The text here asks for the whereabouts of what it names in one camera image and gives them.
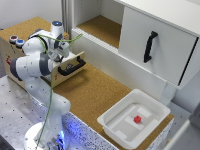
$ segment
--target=cabinet handle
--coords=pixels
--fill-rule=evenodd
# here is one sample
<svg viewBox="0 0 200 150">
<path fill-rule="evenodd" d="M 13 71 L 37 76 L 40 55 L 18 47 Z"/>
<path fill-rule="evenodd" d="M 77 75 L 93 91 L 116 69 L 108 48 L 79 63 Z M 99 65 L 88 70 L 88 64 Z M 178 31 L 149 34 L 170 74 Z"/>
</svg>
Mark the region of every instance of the cabinet handle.
<svg viewBox="0 0 200 150">
<path fill-rule="evenodd" d="M 151 32 L 151 35 L 149 36 L 149 39 L 147 41 L 146 50 L 144 53 L 144 63 L 147 63 L 152 58 L 149 54 L 151 51 L 153 39 L 157 36 L 158 36 L 158 33 L 154 32 L 154 31 Z"/>
<path fill-rule="evenodd" d="M 68 70 L 62 70 L 61 67 L 58 67 L 58 72 L 63 76 L 67 76 L 86 64 L 86 62 L 83 59 L 81 59 L 80 56 L 77 57 L 77 61 L 79 62 L 79 64 Z"/>
</svg>

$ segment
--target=cabinet door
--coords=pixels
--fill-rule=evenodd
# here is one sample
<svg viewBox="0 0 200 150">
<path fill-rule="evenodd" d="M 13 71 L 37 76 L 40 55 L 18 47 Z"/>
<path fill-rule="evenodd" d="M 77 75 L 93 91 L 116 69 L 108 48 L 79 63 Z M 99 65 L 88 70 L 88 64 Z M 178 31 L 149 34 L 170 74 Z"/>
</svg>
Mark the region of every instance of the cabinet door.
<svg viewBox="0 0 200 150">
<path fill-rule="evenodd" d="M 151 32 L 151 60 L 144 63 L 144 54 Z M 186 68 L 196 37 L 151 18 L 138 11 L 125 8 L 119 53 L 160 77 L 178 85 Z"/>
</svg>

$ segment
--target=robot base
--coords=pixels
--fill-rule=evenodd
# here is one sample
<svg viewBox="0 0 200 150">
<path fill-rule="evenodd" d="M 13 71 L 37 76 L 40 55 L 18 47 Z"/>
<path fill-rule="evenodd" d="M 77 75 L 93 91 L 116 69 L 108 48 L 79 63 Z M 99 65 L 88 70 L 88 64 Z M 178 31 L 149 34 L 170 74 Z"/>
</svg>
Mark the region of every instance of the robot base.
<svg viewBox="0 0 200 150">
<path fill-rule="evenodd" d="M 25 137 L 24 137 L 24 150 L 58 150 L 57 146 L 53 142 L 49 142 L 48 144 L 46 144 L 46 146 L 39 145 L 37 147 L 37 141 L 35 141 L 34 138 L 41 128 L 42 128 L 42 122 L 35 124 L 26 132 Z M 65 149 L 64 150 L 67 149 L 69 145 L 69 141 L 70 139 L 66 137 L 66 134 L 65 134 L 65 138 L 64 138 Z"/>
</svg>

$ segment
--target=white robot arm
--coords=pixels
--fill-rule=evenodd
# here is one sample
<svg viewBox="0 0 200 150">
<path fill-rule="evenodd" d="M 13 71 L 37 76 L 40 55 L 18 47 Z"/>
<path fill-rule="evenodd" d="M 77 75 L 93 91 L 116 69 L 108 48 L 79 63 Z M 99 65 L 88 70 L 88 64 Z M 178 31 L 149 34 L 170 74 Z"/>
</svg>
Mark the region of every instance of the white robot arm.
<svg viewBox="0 0 200 150">
<path fill-rule="evenodd" d="M 54 92 L 51 93 L 49 85 L 40 78 L 51 74 L 53 69 L 52 59 L 57 59 L 59 55 L 63 57 L 69 55 L 69 52 L 66 53 L 69 44 L 58 41 L 63 39 L 63 33 L 62 23 L 58 21 L 51 24 L 51 32 L 36 31 L 22 47 L 26 56 L 14 59 L 10 64 L 11 73 L 19 80 L 25 81 L 25 89 L 29 95 L 47 108 L 50 108 L 43 132 L 40 130 L 35 137 L 36 141 L 39 140 L 42 132 L 39 143 L 41 150 L 51 149 L 48 147 L 48 143 L 56 139 L 63 131 L 62 115 L 68 113 L 71 107 L 66 98 Z M 64 142 L 58 149 L 66 149 Z"/>
</svg>

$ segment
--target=green cable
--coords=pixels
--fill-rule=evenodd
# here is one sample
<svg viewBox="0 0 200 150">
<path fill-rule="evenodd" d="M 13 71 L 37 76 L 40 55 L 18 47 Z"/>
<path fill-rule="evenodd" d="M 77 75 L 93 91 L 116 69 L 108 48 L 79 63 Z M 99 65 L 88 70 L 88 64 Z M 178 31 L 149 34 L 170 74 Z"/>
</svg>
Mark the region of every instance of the green cable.
<svg viewBox="0 0 200 150">
<path fill-rule="evenodd" d="M 83 35 L 83 34 L 79 34 L 79 35 L 78 35 L 75 39 L 73 39 L 73 40 L 57 40 L 57 39 L 53 39 L 53 38 L 51 38 L 51 37 L 44 36 L 44 35 L 39 35 L 39 36 L 44 36 L 44 37 L 47 37 L 47 38 L 50 38 L 50 39 L 53 39 L 53 40 L 56 40 L 56 41 L 65 41 L 65 42 L 67 42 L 67 41 L 71 41 L 71 43 L 69 44 L 69 46 L 68 46 L 68 48 L 67 48 L 67 50 L 66 50 L 66 52 L 65 52 L 65 54 L 66 54 L 67 51 L 69 50 L 69 48 L 72 46 L 72 44 L 73 44 L 77 39 L 79 39 L 82 35 Z M 46 47 L 45 47 L 45 45 L 44 45 L 44 42 L 43 42 L 39 37 L 38 37 L 38 39 L 39 39 L 40 42 L 42 43 L 42 45 L 43 45 L 43 47 L 44 47 L 44 49 L 45 49 L 45 51 L 46 51 L 46 53 L 47 53 L 47 55 L 48 55 L 48 51 L 47 51 L 47 49 L 46 49 Z M 38 143 L 37 143 L 36 150 L 37 150 L 38 145 L 39 145 L 39 143 L 40 143 L 40 139 L 41 139 L 41 137 L 42 137 L 42 133 L 43 133 L 43 131 L 44 131 L 44 127 L 45 127 L 45 125 L 46 125 L 47 118 L 48 118 L 48 116 L 49 116 L 49 112 L 50 112 L 50 109 L 51 109 L 52 93 L 53 93 L 53 87 L 52 87 L 52 86 L 53 86 L 53 84 L 52 84 L 52 73 L 51 73 L 50 104 L 49 104 L 49 109 L 48 109 L 48 112 L 47 112 L 47 115 L 46 115 L 46 118 L 45 118 L 44 125 L 43 125 L 43 127 L 42 127 L 42 132 L 41 132 L 40 137 L 39 137 L 39 139 L 38 139 Z"/>
</svg>

